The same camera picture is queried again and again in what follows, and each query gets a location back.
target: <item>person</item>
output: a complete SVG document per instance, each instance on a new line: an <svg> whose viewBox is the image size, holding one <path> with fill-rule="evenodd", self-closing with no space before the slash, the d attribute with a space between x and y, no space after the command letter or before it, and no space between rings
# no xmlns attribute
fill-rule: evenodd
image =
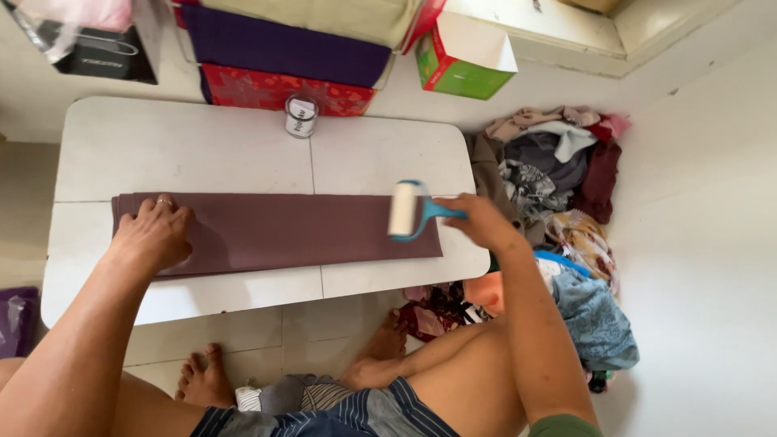
<svg viewBox="0 0 777 437"><path fill-rule="evenodd" d="M454 330L405 356L390 313L342 375L355 391L328 410L237 411L221 350L192 357L176 399L122 372L151 280L186 260L193 212L162 194L125 215L108 251L29 358L0 361L0 437L538 437L601 436L572 340L531 247L489 200L437 200L502 267L505 314Z"/></svg>

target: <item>striped shorts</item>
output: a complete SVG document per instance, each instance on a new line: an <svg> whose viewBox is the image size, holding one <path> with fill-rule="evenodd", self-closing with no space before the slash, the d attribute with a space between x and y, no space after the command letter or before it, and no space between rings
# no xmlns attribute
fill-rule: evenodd
<svg viewBox="0 0 777 437"><path fill-rule="evenodd" d="M261 411L209 407L192 437L458 437L427 407L407 380L385 390L358 391L327 411L272 416Z"/></svg>

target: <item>purple bag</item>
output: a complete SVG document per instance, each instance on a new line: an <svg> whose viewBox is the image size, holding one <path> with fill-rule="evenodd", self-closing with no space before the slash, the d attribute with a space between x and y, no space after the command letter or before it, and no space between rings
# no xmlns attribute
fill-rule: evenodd
<svg viewBox="0 0 777 437"><path fill-rule="evenodd" d="M26 357L32 351L39 307L35 287L0 290L0 359Z"/></svg>

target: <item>purple fabric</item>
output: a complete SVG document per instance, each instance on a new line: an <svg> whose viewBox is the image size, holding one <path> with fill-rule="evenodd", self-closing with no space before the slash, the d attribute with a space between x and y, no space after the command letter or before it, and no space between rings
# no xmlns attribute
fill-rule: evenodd
<svg viewBox="0 0 777 437"><path fill-rule="evenodd" d="M39 306L35 287L0 290L0 359L26 357L32 351Z"/></svg>
<svg viewBox="0 0 777 437"><path fill-rule="evenodd" d="M197 62L371 88L391 49L203 6L181 5Z"/></svg>

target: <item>white table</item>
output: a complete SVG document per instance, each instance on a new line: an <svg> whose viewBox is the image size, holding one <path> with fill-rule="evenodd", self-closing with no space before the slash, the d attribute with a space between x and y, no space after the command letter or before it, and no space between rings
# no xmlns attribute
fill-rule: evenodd
<svg viewBox="0 0 777 437"><path fill-rule="evenodd" d="M391 194L421 179L433 196L473 193L461 132L449 124L322 117L291 137L281 112L91 97L68 110L42 317L59 319L110 244L110 199L139 191ZM135 324L261 308L486 273L488 252L440 226L443 257L288 268L152 283Z"/></svg>

